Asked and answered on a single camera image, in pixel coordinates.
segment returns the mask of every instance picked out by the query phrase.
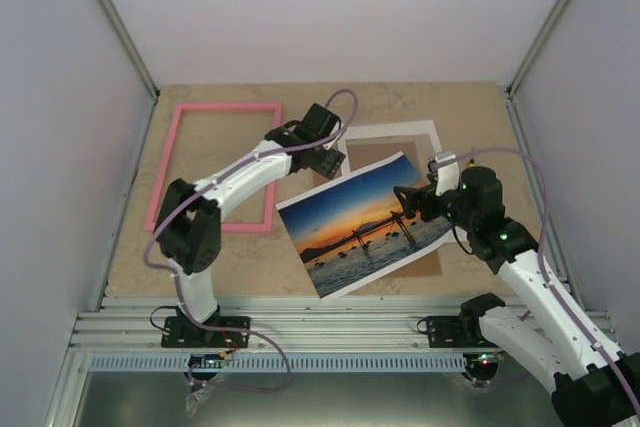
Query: grey floor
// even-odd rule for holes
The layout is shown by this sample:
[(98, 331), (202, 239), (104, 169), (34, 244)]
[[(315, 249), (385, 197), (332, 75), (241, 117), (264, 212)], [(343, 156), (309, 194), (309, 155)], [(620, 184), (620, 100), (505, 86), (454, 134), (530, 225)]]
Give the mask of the grey floor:
[[(515, 377), (506, 364), (499, 377)], [(246, 384), (276, 384), (273, 374), (236, 374)], [(189, 387), (180, 374), (94, 373), (76, 427), (548, 426), (561, 425), (531, 377), (478, 390), (459, 375), (298, 374), (279, 394), (218, 389), (187, 418)]]

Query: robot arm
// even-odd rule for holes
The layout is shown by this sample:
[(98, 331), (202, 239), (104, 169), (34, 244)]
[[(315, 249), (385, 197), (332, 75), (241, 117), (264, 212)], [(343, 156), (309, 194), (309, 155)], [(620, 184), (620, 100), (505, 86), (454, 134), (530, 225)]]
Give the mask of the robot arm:
[[(522, 364), (551, 394), (565, 425), (611, 425), (633, 415), (605, 356), (615, 362), (637, 396), (640, 354), (625, 355), (562, 287), (546, 260), (540, 261), (535, 239), (522, 224), (505, 216), (502, 184), (495, 172), (471, 166), (460, 173), (454, 159), (449, 152), (435, 157), (427, 187), (395, 188), (405, 215), (412, 218), (419, 213), (425, 222), (444, 217), (452, 228), (466, 231), (473, 254), (513, 289), (546, 338), (493, 294), (462, 304), (462, 334), (471, 344), (492, 342)], [(427, 326), (428, 332), (438, 329), (429, 320)]]
[[(330, 143), (310, 149), (304, 146), (331, 135), (340, 124), (338, 116), (314, 104), (302, 121), (270, 131), (255, 149), (226, 169), (193, 184), (178, 179), (169, 185), (156, 225), (190, 196), (208, 189), (158, 236), (162, 254), (179, 272), (185, 307), (197, 321), (205, 322), (218, 312), (210, 269), (220, 252), (222, 221), (262, 187), (300, 169), (311, 168), (333, 178), (344, 154)], [(296, 147), (302, 149), (288, 150)]]

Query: sunset sky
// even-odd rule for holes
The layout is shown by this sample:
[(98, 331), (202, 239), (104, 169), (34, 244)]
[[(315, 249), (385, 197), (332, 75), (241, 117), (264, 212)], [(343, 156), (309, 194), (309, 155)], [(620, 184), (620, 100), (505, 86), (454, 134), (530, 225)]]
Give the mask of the sunset sky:
[(353, 177), (279, 210), (298, 252), (330, 244), (367, 222), (400, 211), (395, 186), (424, 184), (403, 155), (389, 164)]

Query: printed picture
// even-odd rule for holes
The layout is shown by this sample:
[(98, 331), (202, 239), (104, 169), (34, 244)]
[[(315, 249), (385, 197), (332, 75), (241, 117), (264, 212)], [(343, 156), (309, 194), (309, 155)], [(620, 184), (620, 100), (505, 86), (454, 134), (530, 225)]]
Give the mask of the printed picture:
[(277, 205), (321, 298), (345, 295), (449, 240), (446, 220), (407, 219), (393, 193), (425, 183), (398, 152)]

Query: black mounting plate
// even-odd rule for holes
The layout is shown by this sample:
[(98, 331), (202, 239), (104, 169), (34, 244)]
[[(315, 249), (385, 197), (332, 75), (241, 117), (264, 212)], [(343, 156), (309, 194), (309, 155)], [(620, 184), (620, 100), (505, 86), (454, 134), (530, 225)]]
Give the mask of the black mounting plate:
[[(240, 329), (251, 328), (251, 317), (217, 316), (208, 320), (206, 325), (212, 327), (233, 327)], [(242, 349), (249, 345), (249, 336), (240, 332), (226, 332), (226, 338), (221, 332), (211, 332), (193, 325), (184, 315), (167, 317), (160, 345), (167, 349), (183, 348), (219, 348)]]
[(432, 315), (422, 319), (422, 322), (425, 330), (421, 330), (421, 333), (429, 338), (429, 347), (432, 349), (497, 347), (488, 340), (469, 340), (457, 315)]

